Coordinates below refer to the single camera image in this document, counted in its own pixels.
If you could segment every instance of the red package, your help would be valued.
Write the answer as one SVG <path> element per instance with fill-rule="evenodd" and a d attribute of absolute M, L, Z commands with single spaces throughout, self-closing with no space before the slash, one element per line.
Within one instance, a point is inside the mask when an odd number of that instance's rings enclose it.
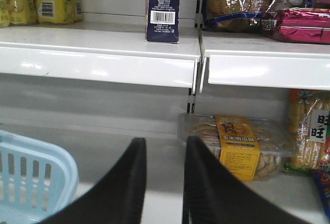
<path fill-rule="evenodd" d="M 264 33 L 276 40 L 330 44 L 330 9 L 290 8 L 266 13 Z"/>

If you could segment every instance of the white shelf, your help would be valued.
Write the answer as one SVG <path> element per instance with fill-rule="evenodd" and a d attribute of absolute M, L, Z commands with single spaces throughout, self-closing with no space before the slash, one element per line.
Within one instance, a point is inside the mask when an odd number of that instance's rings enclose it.
<path fill-rule="evenodd" d="M 201 38 L 210 84 L 330 90 L 329 45 L 208 31 L 202 31 Z"/>
<path fill-rule="evenodd" d="M 146 43 L 144 27 L 82 22 L 1 29 L 0 73 L 192 88 L 197 30 L 179 44 Z"/>
<path fill-rule="evenodd" d="M 317 224 L 329 223 L 323 212 L 317 188 L 309 177 L 281 174 L 268 181 L 253 181 L 246 185 L 303 220 Z"/>

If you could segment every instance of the basket slot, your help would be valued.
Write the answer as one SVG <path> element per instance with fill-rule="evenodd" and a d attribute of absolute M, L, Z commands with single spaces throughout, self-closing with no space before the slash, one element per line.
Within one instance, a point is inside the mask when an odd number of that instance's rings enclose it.
<path fill-rule="evenodd" d="M 20 203 L 21 203 L 21 205 L 26 205 L 27 204 L 26 197 L 27 197 L 26 187 L 21 186 L 21 194 L 20 194 Z"/>
<path fill-rule="evenodd" d="M 14 155 L 12 153 L 8 154 L 8 173 L 10 175 L 15 174 L 15 162 L 14 162 Z"/>
<path fill-rule="evenodd" d="M 2 152 L 0 151 L 0 173 L 2 173 Z"/>
<path fill-rule="evenodd" d="M 21 177 L 26 180 L 26 158 L 21 157 Z"/>
<path fill-rule="evenodd" d="M 32 180 L 35 183 L 39 182 L 39 161 L 33 161 Z"/>

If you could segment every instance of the plastic shopping basket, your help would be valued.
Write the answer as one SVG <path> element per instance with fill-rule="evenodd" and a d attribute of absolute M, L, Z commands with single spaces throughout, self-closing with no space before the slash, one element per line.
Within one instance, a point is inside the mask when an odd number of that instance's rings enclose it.
<path fill-rule="evenodd" d="M 39 222 L 69 204 L 77 186 L 66 150 L 0 130 L 0 224 Z"/>

